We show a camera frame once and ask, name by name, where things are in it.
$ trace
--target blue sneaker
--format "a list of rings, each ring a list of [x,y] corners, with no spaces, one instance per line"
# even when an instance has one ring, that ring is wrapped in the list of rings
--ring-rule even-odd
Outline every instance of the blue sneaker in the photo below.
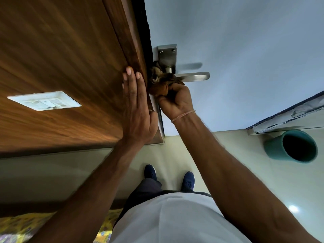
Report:
[[[186,191],[186,190],[193,191],[194,186],[195,186],[195,176],[193,175],[192,172],[189,171],[183,177],[181,191]]]
[[[144,168],[144,178],[152,178],[157,181],[155,168],[152,165],[146,165]]]

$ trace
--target dark pants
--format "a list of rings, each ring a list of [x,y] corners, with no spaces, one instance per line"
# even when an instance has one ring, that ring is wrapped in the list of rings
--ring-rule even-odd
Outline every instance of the dark pants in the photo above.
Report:
[[[183,191],[162,190],[162,184],[159,181],[153,180],[152,178],[145,178],[141,181],[140,185],[138,185],[137,188],[135,188],[135,190],[131,193],[131,195],[126,200],[124,208],[121,211],[121,214],[119,215],[116,223],[132,207],[144,203],[145,201],[151,200],[157,196],[167,194],[167,193],[175,193],[175,192],[197,193],[197,194],[202,194],[211,197],[210,194],[208,193],[194,192],[188,188],[184,189]]]

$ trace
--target green bucket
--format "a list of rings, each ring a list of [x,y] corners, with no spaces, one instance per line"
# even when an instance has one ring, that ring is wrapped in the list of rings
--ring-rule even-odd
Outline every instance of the green bucket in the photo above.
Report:
[[[317,156],[314,139],[301,130],[288,130],[263,144],[267,155],[277,160],[293,160],[302,163],[313,161]]]

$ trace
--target tiled floor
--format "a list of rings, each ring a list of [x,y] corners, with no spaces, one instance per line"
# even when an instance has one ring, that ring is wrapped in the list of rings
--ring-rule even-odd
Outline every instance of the tiled floor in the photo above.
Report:
[[[268,158],[262,142],[267,135],[248,136],[245,130],[215,133],[239,161],[250,168],[320,241],[324,241],[324,130],[307,131],[317,142],[318,157],[309,164]],[[40,155],[0,160],[0,203],[65,200],[87,178],[110,149]],[[179,136],[166,137],[164,145],[144,147],[122,181],[118,198],[127,197],[152,164],[165,189],[179,189],[186,171],[196,177],[195,191],[208,192],[195,163]]]

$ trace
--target left hand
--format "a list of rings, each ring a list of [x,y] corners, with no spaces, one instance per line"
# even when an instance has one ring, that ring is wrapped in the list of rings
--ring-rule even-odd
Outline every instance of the left hand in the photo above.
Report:
[[[157,131],[157,113],[149,112],[147,93],[143,76],[134,73],[131,67],[123,73],[124,120],[123,140],[130,145],[142,148],[153,139]]]

